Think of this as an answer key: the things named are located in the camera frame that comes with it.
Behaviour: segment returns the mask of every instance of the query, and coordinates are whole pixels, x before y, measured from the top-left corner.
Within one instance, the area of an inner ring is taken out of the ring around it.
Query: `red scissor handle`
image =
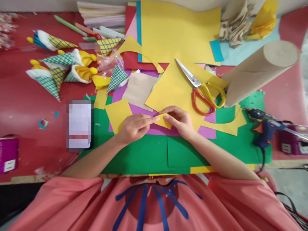
[[[205,112],[202,112],[198,106],[197,106],[197,102],[196,102],[196,95],[202,100],[204,101],[207,105],[209,105],[211,107],[211,112],[210,113],[205,113]],[[215,113],[216,111],[216,108],[215,106],[211,103],[211,101],[209,101],[207,98],[205,98],[199,91],[198,91],[198,88],[195,88],[192,92],[192,104],[193,104],[193,107],[196,109],[196,111],[201,114],[201,115],[204,115],[204,116],[210,116],[212,114]]]

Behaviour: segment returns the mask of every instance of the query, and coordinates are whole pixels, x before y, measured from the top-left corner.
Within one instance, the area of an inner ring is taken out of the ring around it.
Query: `purple box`
[[[287,128],[308,136],[308,126],[288,125]],[[308,155],[308,142],[287,131],[279,131],[279,148],[285,154]]]
[[[0,138],[0,174],[17,168],[18,143],[19,140],[15,137]]]

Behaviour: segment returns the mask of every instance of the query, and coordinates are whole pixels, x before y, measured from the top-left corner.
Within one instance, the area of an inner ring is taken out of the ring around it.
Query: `yellow pom pom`
[[[58,50],[58,54],[63,55],[63,54],[65,54],[65,52],[63,50]]]
[[[33,38],[31,38],[31,37],[27,37],[27,40],[28,40],[29,43],[34,43]]]
[[[96,60],[97,60],[96,55],[94,55],[94,54],[90,54],[90,56],[91,56],[91,58],[92,58],[92,60],[93,60],[93,61],[96,61]]]
[[[35,60],[35,59],[31,59],[30,63],[34,66],[34,65],[39,65],[39,61]]]
[[[91,72],[92,74],[97,74],[97,73],[98,73],[97,69],[94,68],[94,67],[91,67],[91,68],[90,68],[90,72]]]

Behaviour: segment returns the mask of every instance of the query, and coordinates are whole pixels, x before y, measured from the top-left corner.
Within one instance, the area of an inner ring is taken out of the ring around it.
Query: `scissor blade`
[[[183,73],[186,75],[186,77],[189,79],[189,81],[192,83],[192,85],[197,88],[201,85],[201,82],[199,82],[196,77],[176,58],[175,59],[182,69]]]

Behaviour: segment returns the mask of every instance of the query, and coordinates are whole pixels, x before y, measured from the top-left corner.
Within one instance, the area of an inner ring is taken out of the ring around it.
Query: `phone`
[[[66,118],[68,152],[91,149],[94,139],[94,100],[70,100]]]

